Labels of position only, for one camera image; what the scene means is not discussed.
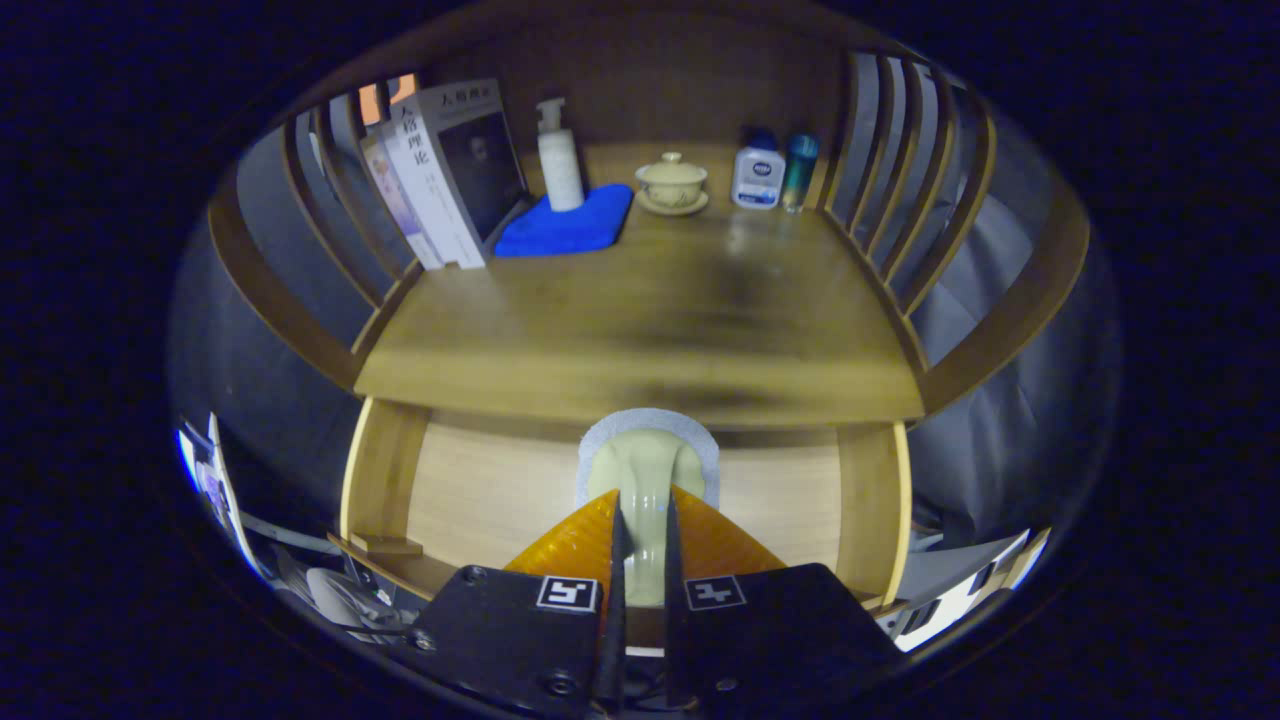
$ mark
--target saucer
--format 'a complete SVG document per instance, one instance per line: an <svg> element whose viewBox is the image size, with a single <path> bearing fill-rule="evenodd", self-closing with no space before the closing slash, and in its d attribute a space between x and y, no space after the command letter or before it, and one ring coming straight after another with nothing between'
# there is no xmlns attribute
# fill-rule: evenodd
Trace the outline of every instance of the saucer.
<svg viewBox="0 0 1280 720"><path fill-rule="evenodd" d="M636 192L636 202L655 215L692 215L705 208L708 201L710 201L710 196L707 195L707 191L703 191L698 196L698 200L694 200L692 205L685 205L684 208L663 208L660 205L655 205L653 200L649 200L649 196L645 195L643 190Z"/></svg>

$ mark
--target ceramic gaiwan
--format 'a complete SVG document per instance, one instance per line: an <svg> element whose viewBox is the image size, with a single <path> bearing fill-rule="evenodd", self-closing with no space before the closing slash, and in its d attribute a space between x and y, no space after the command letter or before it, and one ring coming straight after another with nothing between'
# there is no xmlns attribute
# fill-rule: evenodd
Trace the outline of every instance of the ceramic gaiwan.
<svg viewBox="0 0 1280 720"><path fill-rule="evenodd" d="M641 208L659 215L689 215L707 206L707 168L681 163L680 158L680 152L663 152L662 161L636 170Z"/></svg>

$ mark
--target blue bottle cap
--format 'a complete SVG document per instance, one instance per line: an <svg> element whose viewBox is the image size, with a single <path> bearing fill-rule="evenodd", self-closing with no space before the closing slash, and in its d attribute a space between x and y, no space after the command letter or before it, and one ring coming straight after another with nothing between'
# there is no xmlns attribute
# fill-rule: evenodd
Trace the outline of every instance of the blue bottle cap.
<svg viewBox="0 0 1280 720"><path fill-rule="evenodd" d="M800 158L817 158L818 156L818 138L812 135L792 135L791 142L787 145L787 155L797 155Z"/></svg>
<svg viewBox="0 0 1280 720"><path fill-rule="evenodd" d="M748 147L755 147L758 150L777 150L778 141L773 138L773 133L767 129L756 129L751 133L751 140L748 141Z"/></svg>

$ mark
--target orange plastic part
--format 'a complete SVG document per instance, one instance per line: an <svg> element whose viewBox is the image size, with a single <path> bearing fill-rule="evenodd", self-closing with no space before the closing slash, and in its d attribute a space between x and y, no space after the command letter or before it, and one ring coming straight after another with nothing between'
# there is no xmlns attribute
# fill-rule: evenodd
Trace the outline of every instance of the orange plastic part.
<svg viewBox="0 0 1280 720"><path fill-rule="evenodd" d="M746 530L700 498L672 486L680 523L685 579L781 570L777 559Z"/></svg>
<svg viewBox="0 0 1280 720"><path fill-rule="evenodd" d="M503 569L530 575L594 578L603 585L604 597L609 597L617 507L618 491L611 489L547 530Z"/></svg>

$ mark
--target white pump bottle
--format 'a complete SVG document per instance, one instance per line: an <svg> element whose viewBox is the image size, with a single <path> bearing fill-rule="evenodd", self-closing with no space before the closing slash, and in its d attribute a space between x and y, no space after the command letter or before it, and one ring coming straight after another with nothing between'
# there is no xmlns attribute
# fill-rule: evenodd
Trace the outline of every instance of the white pump bottle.
<svg viewBox="0 0 1280 720"><path fill-rule="evenodd" d="M538 158L547 181L547 197L552 210L564 213L582 204L582 177L577 172L573 132L559 127L563 97L539 102L543 118L538 120Z"/></svg>

